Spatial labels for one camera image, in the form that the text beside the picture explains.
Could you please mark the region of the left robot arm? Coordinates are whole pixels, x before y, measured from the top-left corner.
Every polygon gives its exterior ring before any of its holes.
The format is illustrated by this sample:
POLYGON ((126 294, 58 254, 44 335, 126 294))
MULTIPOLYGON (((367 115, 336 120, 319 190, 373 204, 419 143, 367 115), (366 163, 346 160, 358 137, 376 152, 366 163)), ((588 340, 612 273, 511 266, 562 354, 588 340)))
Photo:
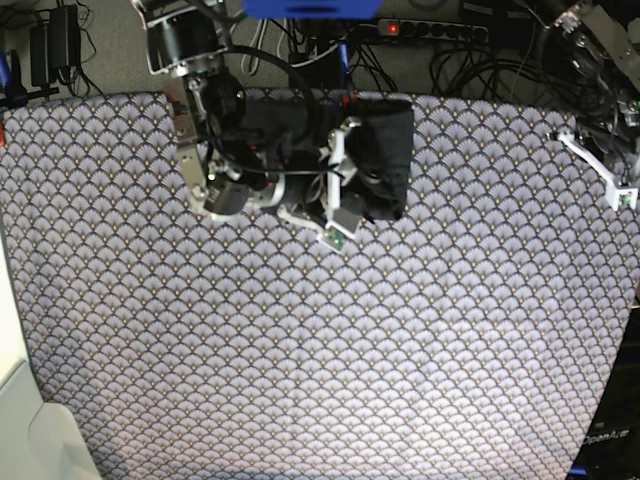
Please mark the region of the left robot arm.
POLYGON ((601 1, 520 1, 541 24, 536 56, 543 84, 551 84, 544 60, 552 39, 560 41, 572 67, 594 83, 598 100, 567 103, 576 114, 572 130, 557 130, 562 143, 603 180, 615 211, 639 204, 639 37, 607 12, 601 1))

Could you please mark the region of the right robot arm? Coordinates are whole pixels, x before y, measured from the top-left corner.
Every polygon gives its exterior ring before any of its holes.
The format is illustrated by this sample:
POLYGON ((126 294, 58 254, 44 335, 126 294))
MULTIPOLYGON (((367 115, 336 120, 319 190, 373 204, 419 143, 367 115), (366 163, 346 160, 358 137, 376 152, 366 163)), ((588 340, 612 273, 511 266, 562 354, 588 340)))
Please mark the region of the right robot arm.
POLYGON ((363 121, 346 117, 328 133, 304 78, 284 60, 234 44, 231 29, 243 20, 221 1, 135 1, 154 75, 171 76, 167 97, 177 136, 177 157, 192 210, 229 223, 246 207, 266 211, 312 231, 340 253, 362 215, 346 187, 357 167, 348 151, 363 121), (227 67, 247 55, 283 71, 302 96, 300 121, 289 104, 271 109, 258 126, 245 124, 249 98, 227 67))

